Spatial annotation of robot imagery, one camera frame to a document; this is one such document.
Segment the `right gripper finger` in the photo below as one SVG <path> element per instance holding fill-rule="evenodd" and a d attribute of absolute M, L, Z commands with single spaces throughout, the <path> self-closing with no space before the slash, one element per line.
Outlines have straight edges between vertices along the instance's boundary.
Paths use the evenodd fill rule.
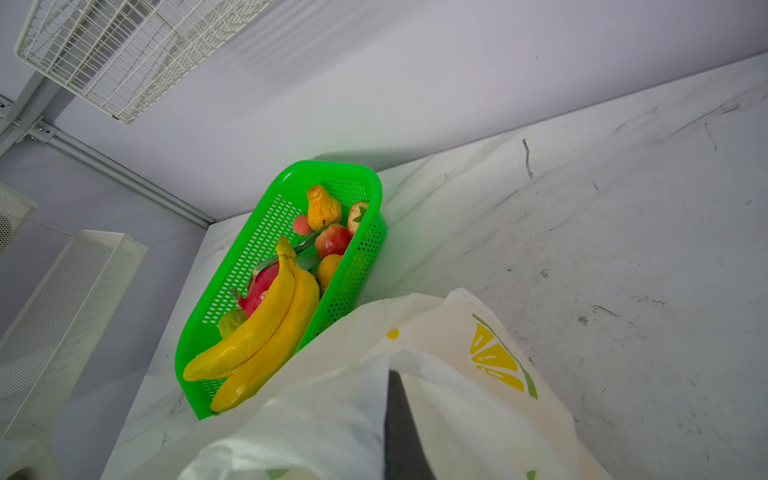
<path fill-rule="evenodd" d="M 394 370 L 388 372 L 384 478 L 435 480 L 418 436 L 401 376 Z"/>

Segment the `white lemon print plastic bag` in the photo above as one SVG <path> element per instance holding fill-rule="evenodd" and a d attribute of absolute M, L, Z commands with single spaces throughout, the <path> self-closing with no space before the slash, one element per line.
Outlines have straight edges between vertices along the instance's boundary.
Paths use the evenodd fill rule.
<path fill-rule="evenodd" d="M 496 315 L 456 289 L 363 305 L 137 479 L 604 479 Z"/>

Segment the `green pear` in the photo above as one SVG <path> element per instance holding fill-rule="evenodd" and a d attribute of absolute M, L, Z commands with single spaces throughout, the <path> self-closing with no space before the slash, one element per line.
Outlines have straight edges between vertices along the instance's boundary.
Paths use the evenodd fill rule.
<path fill-rule="evenodd" d="M 241 308 L 235 308 L 224 314 L 218 322 L 218 331 L 222 339 L 230 337 L 246 320 L 246 313 Z"/>

